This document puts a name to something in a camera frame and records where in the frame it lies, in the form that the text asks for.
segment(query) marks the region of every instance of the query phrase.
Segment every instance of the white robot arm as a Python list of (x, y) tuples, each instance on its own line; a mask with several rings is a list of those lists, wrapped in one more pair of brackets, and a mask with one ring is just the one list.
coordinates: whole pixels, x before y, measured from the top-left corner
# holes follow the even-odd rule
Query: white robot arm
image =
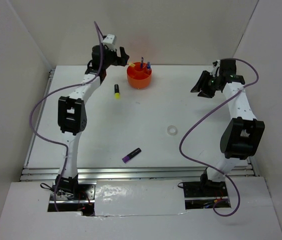
[(100, 66), (101, 49), (99, 45), (96, 45), (92, 48), (91, 65), (89, 63), (87, 66), (82, 86), (76, 88), (69, 96), (61, 96), (58, 100), (57, 123), (62, 131), (63, 143), (68, 147), (65, 168), (62, 166), (59, 169), (55, 180), (57, 184), (59, 178), (61, 178), (57, 186), (58, 190), (75, 194), (78, 187), (77, 157), (79, 140), (82, 131), (85, 130), (88, 123), (85, 104), (93, 92), (102, 84), (107, 75), (106, 69), (110, 65), (127, 65), (129, 56), (126, 54), (125, 49), (120, 47), (121, 57), (118, 57), (115, 43), (115, 35), (108, 34), (104, 36), (102, 41), (102, 66)]
[[(253, 114), (246, 91), (245, 80), (237, 75), (236, 61), (233, 59), (217, 60), (211, 72), (203, 71), (197, 84), (191, 90), (199, 93), (199, 97), (213, 98), (216, 91), (222, 91), (226, 99), (242, 92), (228, 103), (231, 121), (220, 140), (220, 150), (224, 156), (216, 164), (216, 168), (229, 174), (241, 161), (253, 156), (259, 146), (265, 129), (263, 121), (258, 121)], [(204, 185), (218, 187), (225, 180), (220, 172), (208, 167), (203, 173)]]

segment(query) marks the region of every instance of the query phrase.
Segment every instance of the orange pen holder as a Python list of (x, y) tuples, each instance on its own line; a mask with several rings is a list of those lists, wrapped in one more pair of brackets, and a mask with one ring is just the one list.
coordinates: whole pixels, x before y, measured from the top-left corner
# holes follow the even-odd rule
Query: orange pen holder
[(144, 63), (141, 68), (141, 62), (134, 62), (135, 66), (129, 66), (126, 70), (127, 81), (131, 87), (135, 89), (144, 89), (151, 82), (152, 69), (147, 69), (147, 64)]

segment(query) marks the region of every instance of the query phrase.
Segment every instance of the white tabletop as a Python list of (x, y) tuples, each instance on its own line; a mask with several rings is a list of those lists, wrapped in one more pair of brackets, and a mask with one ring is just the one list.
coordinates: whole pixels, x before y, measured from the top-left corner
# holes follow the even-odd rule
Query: white tabletop
[[(85, 70), (86, 66), (57, 66), (49, 91), (81, 83)], [(128, 84), (126, 67), (109, 67), (104, 82), (86, 103), (88, 125), (79, 143), (78, 167), (200, 166), (180, 155), (180, 140), (192, 125), (225, 100), (221, 92), (212, 99), (190, 93), (203, 70), (211, 67), (153, 66), (150, 86), (137, 90)], [(119, 85), (120, 99), (114, 98), (114, 84)], [(40, 134), (62, 141), (57, 123), (58, 99), (73, 90), (66, 89), (48, 98), (38, 127)], [(184, 152), (215, 165), (224, 157), (220, 152), (220, 138), (229, 122), (229, 109), (224, 106), (188, 136)], [(177, 128), (174, 136), (167, 134), (170, 125)], [(142, 152), (124, 164), (122, 158), (136, 148)], [(59, 168), (63, 159), (62, 146), (36, 137), (26, 167)], [(246, 165), (247, 161), (241, 161), (239, 166)]]

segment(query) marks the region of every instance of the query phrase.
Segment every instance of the yellow highlighter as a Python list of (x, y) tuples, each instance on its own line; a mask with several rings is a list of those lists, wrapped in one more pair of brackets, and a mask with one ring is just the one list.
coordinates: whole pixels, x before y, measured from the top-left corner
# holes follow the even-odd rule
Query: yellow highlighter
[(118, 84), (115, 84), (114, 85), (114, 97), (116, 99), (119, 99), (120, 98), (120, 91), (119, 91), (119, 85)]

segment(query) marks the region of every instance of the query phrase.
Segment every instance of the marker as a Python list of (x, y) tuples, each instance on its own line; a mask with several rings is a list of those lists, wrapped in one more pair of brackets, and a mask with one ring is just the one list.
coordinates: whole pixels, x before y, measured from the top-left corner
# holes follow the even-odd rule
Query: marker
[(141, 65), (140, 65), (141, 69), (143, 67), (143, 57), (141, 57)]
[(134, 158), (139, 153), (141, 153), (141, 149), (137, 148), (136, 150), (130, 152), (128, 155), (126, 155), (124, 158), (122, 158), (122, 160), (126, 164), (128, 161), (130, 161), (132, 158)]
[(114, 84), (114, 97), (116, 99), (120, 98), (120, 91), (119, 91), (119, 85), (118, 84)]
[(149, 74), (149, 75), (151, 73), (151, 64), (150, 64), (149, 61), (147, 62), (147, 65), (146, 65), (146, 73)]

